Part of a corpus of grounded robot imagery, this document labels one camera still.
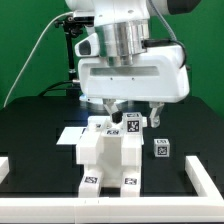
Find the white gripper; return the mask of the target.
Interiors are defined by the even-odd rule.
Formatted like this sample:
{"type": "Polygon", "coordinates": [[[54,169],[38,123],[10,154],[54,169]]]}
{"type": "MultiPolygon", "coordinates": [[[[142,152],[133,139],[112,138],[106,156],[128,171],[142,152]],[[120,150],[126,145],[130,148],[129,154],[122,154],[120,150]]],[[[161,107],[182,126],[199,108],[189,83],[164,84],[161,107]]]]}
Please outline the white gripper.
{"type": "Polygon", "coordinates": [[[133,64],[110,67],[104,58],[79,61],[78,72],[82,92],[90,98],[102,98],[113,123],[122,121],[122,112],[114,99],[148,101],[152,128],[160,125],[164,103],[175,103],[189,93],[186,67],[182,66],[180,46],[148,48],[135,55],[133,64]]]}

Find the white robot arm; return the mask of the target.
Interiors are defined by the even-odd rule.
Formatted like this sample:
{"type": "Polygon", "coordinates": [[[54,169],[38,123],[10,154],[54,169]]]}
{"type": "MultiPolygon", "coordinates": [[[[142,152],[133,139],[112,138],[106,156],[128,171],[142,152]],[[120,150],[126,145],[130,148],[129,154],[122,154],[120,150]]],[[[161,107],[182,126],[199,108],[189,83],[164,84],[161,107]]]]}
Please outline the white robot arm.
{"type": "Polygon", "coordinates": [[[75,45],[81,90],[100,98],[116,122],[117,100],[147,101],[152,127],[166,103],[189,93],[186,51],[171,34],[150,38],[149,19],[193,11],[201,0],[65,0],[75,19],[91,18],[88,37],[75,45]]]}

